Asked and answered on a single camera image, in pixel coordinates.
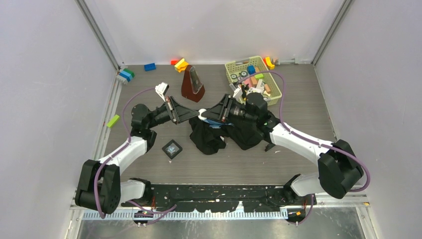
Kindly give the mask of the white round badge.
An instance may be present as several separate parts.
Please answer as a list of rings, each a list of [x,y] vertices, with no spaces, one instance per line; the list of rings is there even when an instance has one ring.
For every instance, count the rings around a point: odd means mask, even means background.
[[[205,113],[206,111],[207,111],[206,109],[199,109],[199,110],[198,110],[198,112],[199,112],[198,118],[199,118],[200,120],[207,120],[207,117],[205,117],[205,116],[204,116],[204,113]]]

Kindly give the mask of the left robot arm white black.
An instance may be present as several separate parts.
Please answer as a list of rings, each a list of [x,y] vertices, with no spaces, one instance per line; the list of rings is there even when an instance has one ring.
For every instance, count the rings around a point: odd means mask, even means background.
[[[166,97],[162,106],[153,111],[144,104],[135,105],[127,140],[109,155],[83,164],[75,204],[101,215],[112,214],[122,203],[133,199],[141,206],[149,205],[153,198],[150,183],[141,179],[122,182],[122,172],[152,148],[157,136],[153,127],[169,121],[179,124],[199,115],[198,110],[179,104],[173,97]]]

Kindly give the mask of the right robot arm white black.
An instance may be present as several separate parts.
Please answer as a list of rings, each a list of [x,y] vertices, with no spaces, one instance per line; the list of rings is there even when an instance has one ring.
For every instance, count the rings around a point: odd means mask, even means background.
[[[244,104],[225,95],[213,107],[201,109],[199,116],[223,126],[246,129],[256,139],[287,148],[315,164],[316,173],[295,175],[285,184],[284,198],[290,204],[323,192],[342,199],[364,175],[363,167],[346,141],[330,142],[292,128],[268,110],[267,102],[259,93],[247,95]]]

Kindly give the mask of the black printed t-shirt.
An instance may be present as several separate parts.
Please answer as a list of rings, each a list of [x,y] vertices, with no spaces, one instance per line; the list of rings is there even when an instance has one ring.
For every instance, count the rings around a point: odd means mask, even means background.
[[[232,117],[228,123],[214,120],[201,120],[195,117],[189,120],[192,132],[190,140],[196,148],[205,155],[216,154],[226,147],[226,138],[232,139],[242,150],[255,147],[262,141],[271,143],[265,123],[257,121],[256,117]]]

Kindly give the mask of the black square jewellery box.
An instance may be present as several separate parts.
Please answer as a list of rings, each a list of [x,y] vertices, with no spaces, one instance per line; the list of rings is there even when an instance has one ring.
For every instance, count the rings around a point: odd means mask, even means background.
[[[183,148],[174,139],[172,139],[162,147],[162,151],[167,155],[170,160],[173,160],[178,154],[183,151]]]

